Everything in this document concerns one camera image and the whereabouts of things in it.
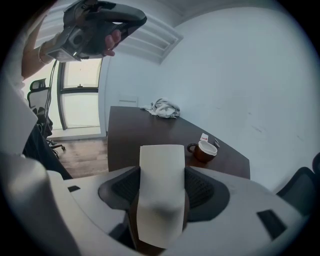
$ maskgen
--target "black mesh chair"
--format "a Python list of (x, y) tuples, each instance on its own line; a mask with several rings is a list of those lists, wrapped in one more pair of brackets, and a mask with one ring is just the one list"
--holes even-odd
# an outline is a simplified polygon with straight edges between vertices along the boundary
[(54, 154), (58, 157), (58, 152), (54, 149), (62, 148), (63, 151), (66, 148), (62, 144), (57, 144), (52, 140), (48, 140), (47, 137), (52, 135), (53, 122), (48, 118), (46, 120), (46, 103), (48, 99), (48, 90), (46, 87), (46, 79), (35, 80), (30, 84), (30, 91), (27, 94), (27, 100), (29, 102), (30, 109), (38, 117), (37, 125), (41, 131), (42, 136), (48, 142), (50, 148), (53, 150)]
[(319, 199), (320, 153), (314, 158), (310, 170), (300, 168), (277, 195), (296, 208), (303, 216), (310, 215)]

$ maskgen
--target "brown mug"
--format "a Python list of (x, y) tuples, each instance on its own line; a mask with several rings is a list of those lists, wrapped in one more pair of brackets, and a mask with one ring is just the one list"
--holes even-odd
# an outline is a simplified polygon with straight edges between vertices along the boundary
[(207, 163), (217, 155), (217, 148), (205, 140), (200, 140), (198, 143), (191, 143), (186, 148), (200, 162)]

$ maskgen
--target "ceiling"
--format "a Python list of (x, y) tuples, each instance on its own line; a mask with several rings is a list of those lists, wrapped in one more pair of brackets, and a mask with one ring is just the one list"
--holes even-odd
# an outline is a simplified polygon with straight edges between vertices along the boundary
[(196, 16), (234, 7), (278, 8), (274, 0), (154, 0), (169, 7), (179, 16), (179, 25)]
[[(63, 30), (64, 10), (75, 0), (57, 0), (40, 28), (36, 46)], [(176, 28), (196, 16), (233, 7), (272, 8), (273, 0), (111, 0), (142, 10), (147, 22), (116, 48), (161, 63), (183, 39)]]

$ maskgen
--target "crumpled towel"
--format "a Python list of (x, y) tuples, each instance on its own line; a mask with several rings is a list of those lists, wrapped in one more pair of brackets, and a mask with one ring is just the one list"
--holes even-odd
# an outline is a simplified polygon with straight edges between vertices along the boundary
[(180, 107), (166, 97), (159, 98), (155, 103), (151, 102), (150, 105), (141, 106), (140, 109), (161, 118), (177, 118), (180, 116)]

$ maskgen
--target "white card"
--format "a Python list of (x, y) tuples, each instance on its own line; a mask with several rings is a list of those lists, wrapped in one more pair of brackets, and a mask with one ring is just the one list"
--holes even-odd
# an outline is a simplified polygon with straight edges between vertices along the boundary
[(202, 135), (201, 135), (201, 137), (200, 137), (200, 141), (208, 141), (208, 135), (207, 134), (205, 134), (205, 133), (202, 133)]
[(145, 243), (166, 249), (183, 228), (185, 148), (183, 145), (142, 146), (140, 168), (138, 236)]

